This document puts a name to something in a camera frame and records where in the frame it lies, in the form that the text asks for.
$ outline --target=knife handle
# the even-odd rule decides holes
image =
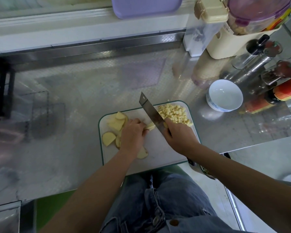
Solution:
[[[193,160],[187,158],[187,161],[189,162],[190,165],[196,166],[196,163]]]

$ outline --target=purple lid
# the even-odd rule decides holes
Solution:
[[[228,0],[230,14],[239,25],[247,26],[251,21],[280,17],[290,6],[291,0]]]
[[[182,0],[112,0],[115,15],[120,19],[174,12]]]

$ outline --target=white bowl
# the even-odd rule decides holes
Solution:
[[[235,83],[219,79],[210,85],[206,100],[208,105],[214,110],[230,112],[241,106],[243,94]]]

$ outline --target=white cutting board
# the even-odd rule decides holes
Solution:
[[[190,114],[189,107],[183,101],[172,101],[168,103],[162,103],[158,105],[154,105],[155,109],[159,109],[160,105],[165,104],[172,104],[172,105],[180,105],[186,108],[187,118],[192,121],[192,117]],[[124,114],[128,116],[129,119],[139,118],[145,124],[149,124],[151,119],[146,114],[143,108],[137,108],[132,110],[122,111]],[[99,121],[99,136],[100,136],[100,147],[101,147],[101,155],[102,155],[102,164],[104,165],[107,163],[117,152],[118,149],[114,143],[110,144],[109,146],[105,146],[102,144],[101,136],[105,132],[114,132],[108,125],[108,121],[114,118],[114,114],[107,114],[104,115]],[[199,137],[197,135],[195,125],[192,126],[193,132],[197,137],[198,141]],[[136,159],[131,164],[130,168],[126,175],[144,172],[156,168],[165,167],[172,164],[179,164],[186,162],[187,159],[183,155],[175,152],[166,142],[163,135],[159,132],[157,128],[150,131],[147,136],[145,137],[145,142],[143,145],[149,152],[149,155],[144,159]]]

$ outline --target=black cap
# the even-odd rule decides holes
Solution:
[[[260,39],[252,39],[250,40],[247,45],[247,51],[252,55],[259,55],[265,49],[265,43],[269,40],[269,36],[264,34]]]

